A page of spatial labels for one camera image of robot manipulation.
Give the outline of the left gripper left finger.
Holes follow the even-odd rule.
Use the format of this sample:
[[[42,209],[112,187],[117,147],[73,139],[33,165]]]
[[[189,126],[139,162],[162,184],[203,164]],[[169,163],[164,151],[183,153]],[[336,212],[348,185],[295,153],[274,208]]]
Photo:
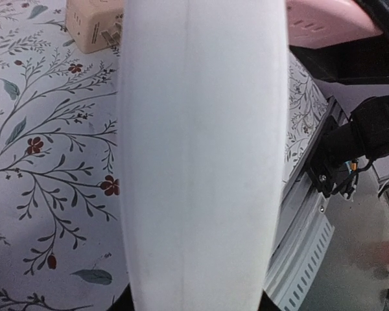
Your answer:
[[[130,285],[124,289],[122,294],[116,299],[111,307],[109,307],[108,311],[134,311],[134,301],[132,299],[132,292]]]

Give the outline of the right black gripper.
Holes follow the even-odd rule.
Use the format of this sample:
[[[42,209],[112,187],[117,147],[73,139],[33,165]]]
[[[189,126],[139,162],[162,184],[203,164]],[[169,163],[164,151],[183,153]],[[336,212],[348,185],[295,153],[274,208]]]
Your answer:
[[[382,30],[380,36],[320,49],[289,45],[316,79],[345,85],[389,85],[389,1],[355,1]]]

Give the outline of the beige cube socket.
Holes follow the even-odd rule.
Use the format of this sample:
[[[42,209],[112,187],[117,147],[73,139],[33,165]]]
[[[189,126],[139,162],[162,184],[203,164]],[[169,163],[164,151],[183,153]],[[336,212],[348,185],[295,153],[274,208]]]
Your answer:
[[[120,44],[123,16],[122,0],[66,1],[66,29],[84,54]]]

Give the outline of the white power strip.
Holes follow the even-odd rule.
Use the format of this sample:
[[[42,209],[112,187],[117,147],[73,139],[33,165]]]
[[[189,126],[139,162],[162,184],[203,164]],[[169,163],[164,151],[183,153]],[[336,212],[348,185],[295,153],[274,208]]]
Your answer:
[[[136,310],[257,310],[288,123],[284,1],[127,1],[121,220]]]

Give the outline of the pink cube socket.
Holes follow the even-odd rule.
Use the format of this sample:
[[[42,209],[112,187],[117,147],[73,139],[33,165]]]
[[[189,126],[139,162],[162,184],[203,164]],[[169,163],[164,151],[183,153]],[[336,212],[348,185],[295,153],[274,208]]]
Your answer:
[[[290,0],[286,6],[291,46],[320,49],[383,33],[355,1]]]

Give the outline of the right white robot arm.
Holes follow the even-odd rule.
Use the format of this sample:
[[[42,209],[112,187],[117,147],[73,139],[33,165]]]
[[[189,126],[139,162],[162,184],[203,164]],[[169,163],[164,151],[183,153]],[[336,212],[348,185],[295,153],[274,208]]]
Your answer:
[[[287,1],[289,46],[315,79],[344,85],[389,84],[389,1]],[[370,97],[348,125],[324,137],[342,163],[389,155],[389,95]]]

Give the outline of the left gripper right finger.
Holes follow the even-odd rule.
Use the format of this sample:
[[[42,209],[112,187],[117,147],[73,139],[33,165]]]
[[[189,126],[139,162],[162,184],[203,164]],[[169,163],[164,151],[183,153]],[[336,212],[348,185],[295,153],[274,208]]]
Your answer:
[[[260,300],[260,311],[280,311],[279,307],[271,300],[264,290]]]

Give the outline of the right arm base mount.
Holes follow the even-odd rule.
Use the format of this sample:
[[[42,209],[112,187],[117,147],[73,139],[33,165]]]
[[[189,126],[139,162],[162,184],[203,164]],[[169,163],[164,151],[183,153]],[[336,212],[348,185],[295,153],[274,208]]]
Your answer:
[[[316,190],[329,198],[348,188],[352,189],[359,174],[373,165],[373,159],[369,159],[364,167],[347,167],[346,163],[357,161],[365,155],[354,122],[340,126],[333,116],[329,116],[308,155],[305,169]]]

